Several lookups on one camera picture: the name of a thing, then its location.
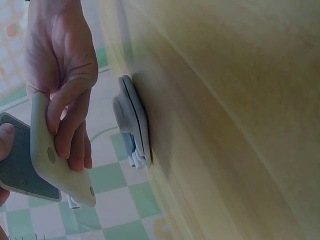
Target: gray pad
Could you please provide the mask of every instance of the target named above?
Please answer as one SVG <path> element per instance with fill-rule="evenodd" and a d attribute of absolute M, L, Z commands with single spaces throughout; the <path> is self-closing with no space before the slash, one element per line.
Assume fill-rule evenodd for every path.
<path fill-rule="evenodd" d="M 0 125 L 4 123 L 14 126 L 15 137 L 9 156 L 0 161 L 1 186 L 8 190 L 17 189 L 17 192 L 25 195 L 59 202 L 61 200 L 60 191 L 42 179 L 32 165 L 30 127 L 6 114 L 0 119 Z"/>

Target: wrist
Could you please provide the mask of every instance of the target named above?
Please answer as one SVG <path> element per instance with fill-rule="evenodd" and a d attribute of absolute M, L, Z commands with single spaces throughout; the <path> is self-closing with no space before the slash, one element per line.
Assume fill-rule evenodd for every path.
<path fill-rule="evenodd" d="M 31 0 L 29 16 L 34 19 L 47 19 L 71 9 L 81 9 L 80 0 Z"/>

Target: gray mount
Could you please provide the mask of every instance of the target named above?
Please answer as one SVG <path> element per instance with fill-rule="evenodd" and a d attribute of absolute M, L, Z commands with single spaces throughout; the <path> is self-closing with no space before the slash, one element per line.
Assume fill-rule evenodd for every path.
<path fill-rule="evenodd" d="M 151 167 L 148 122 L 145 110 L 129 76 L 119 77 L 119 94 L 113 98 L 113 111 L 130 165 Z"/>

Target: wooden panel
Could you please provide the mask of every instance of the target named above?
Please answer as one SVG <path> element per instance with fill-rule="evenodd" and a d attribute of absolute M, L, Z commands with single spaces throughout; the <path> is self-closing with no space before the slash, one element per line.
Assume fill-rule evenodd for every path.
<path fill-rule="evenodd" d="M 320 230 L 320 2 L 101 0 L 145 105 L 153 190 L 183 240 Z"/>

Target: green tile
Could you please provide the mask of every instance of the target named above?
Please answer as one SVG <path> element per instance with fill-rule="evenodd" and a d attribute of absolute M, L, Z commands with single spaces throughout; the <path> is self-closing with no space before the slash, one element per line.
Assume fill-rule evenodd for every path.
<path fill-rule="evenodd" d="M 103 230 L 106 240 L 149 240 L 140 220 Z"/>
<path fill-rule="evenodd" d="M 52 201 L 45 200 L 42 198 L 33 197 L 33 196 L 29 196 L 28 201 L 29 201 L 30 208 L 36 208 L 36 207 L 41 207 L 41 206 L 53 204 Z"/>
<path fill-rule="evenodd" d="M 68 202 L 60 202 L 59 208 L 67 235 L 101 229 L 97 211 L 94 207 L 81 206 L 80 209 L 71 210 Z"/>
<path fill-rule="evenodd" d="M 45 238 L 45 240 L 68 240 L 66 236 L 54 237 L 54 238 Z"/>
<path fill-rule="evenodd" d="M 94 207 L 81 206 L 74 211 L 77 220 L 79 233 L 86 233 L 94 230 L 100 230 L 101 225 Z"/>
<path fill-rule="evenodd" d="M 96 59 L 98 61 L 98 67 L 103 68 L 108 66 L 108 60 L 106 55 L 106 50 L 104 48 L 99 48 L 95 51 Z"/>
<path fill-rule="evenodd" d="M 2 205 L 2 207 L 0 207 L 0 213 L 3 213 L 6 211 L 6 205 Z"/>
<path fill-rule="evenodd" d="M 36 235 L 35 234 L 27 234 L 27 235 L 23 235 L 22 237 L 23 237 L 23 240 L 35 240 L 36 239 Z M 19 237 L 11 238 L 11 240 L 15 240 L 15 239 L 18 240 Z"/>
<path fill-rule="evenodd" d="M 118 162 L 94 167 L 90 170 L 90 176 L 95 194 L 127 186 L 124 173 Z"/>
<path fill-rule="evenodd" d="M 128 156 L 126 154 L 126 149 L 121 134 L 117 133 L 110 135 L 110 139 L 118 161 L 127 159 Z"/>
<path fill-rule="evenodd" d="M 65 228 L 65 233 L 67 235 L 78 234 L 79 228 L 75 216 L 75 211 L 69 208 L 69 204 L 67 201 L 60 202 L 59 208 Z"/>
<path fill-rule="evenodd" d="M 8 232 L 11 237 L 35 234 L 29 209 L 8 211 L 5 214 Z"/>
<path fill-rule="evenodd" d="M 131 185 L 129 190 L 140 218 L 143 219 L 161 213 L 148 182 Z"/>

